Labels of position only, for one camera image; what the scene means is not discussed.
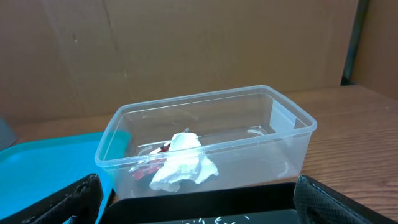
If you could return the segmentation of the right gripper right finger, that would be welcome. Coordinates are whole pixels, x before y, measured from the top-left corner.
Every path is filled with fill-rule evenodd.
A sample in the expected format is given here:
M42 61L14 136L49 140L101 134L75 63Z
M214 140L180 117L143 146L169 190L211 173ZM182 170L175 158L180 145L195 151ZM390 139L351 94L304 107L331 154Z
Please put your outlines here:
M397 224L307 175L298 178L293 201L301 223Z

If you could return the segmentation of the teal plastic tray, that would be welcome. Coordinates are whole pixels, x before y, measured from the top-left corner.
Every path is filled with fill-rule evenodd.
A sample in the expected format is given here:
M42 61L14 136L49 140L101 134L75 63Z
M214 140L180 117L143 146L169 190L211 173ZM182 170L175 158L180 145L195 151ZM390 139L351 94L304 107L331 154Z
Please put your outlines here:
M72 183L98 174L103 189L101 217L113 184L94 156L103 133L16 144L1 151L1 218L13 215Z

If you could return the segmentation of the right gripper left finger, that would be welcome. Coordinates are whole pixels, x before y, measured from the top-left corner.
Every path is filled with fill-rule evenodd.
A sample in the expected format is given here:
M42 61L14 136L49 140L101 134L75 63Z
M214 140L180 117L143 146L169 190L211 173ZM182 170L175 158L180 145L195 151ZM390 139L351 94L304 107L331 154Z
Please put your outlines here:
M99 176L90 174L1 219L1 224L95 224L103 196Z

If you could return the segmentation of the clear plastic waste bin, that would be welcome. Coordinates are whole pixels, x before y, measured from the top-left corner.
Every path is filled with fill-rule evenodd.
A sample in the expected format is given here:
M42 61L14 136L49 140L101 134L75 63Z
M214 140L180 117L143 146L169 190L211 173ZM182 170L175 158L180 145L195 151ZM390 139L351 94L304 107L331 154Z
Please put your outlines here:
M299 175L317 121L292 100L258 85L133 103L120 107L95 154L120 199L232 189ZM152 190L155 173L135 180L140 161L167 159L176 152L149 153L174 134L198 136L199 152L219 175L200 184L183 180L178 192Z

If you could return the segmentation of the black food waste tray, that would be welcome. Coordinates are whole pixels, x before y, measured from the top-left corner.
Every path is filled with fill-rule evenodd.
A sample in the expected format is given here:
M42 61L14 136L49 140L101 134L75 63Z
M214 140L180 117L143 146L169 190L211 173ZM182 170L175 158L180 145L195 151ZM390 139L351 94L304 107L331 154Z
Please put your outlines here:
M100 223L300 223L294 183L130 198L105 210Z

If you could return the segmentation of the white tissue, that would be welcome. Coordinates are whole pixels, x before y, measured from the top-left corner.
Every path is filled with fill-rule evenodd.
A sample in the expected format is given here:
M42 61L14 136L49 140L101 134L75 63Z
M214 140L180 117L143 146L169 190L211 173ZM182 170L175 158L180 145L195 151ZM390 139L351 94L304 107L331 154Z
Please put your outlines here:
M163 166L155 173L149 187L152 190L178 192L183 180L195 184L204 182L212 175L219 175L218 168L207 155L197 150L201 146L195 133L174 134L170 140L169 152L176 152L168 157Z

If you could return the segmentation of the red snack wrapper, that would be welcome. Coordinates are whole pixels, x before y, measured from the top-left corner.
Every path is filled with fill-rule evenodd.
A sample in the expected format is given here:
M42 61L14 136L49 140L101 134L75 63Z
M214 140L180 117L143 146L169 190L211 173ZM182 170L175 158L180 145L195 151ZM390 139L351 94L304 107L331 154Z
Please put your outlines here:
M163 146L154 149L149 154L158 154L163 152L168 152L170 148L170 141L166 142ZM140 161L138 167L130 168L129 173L133 176L135 180L141 180L143 177L156 173L161 167L162 163L166 159L156 159L149 161Z

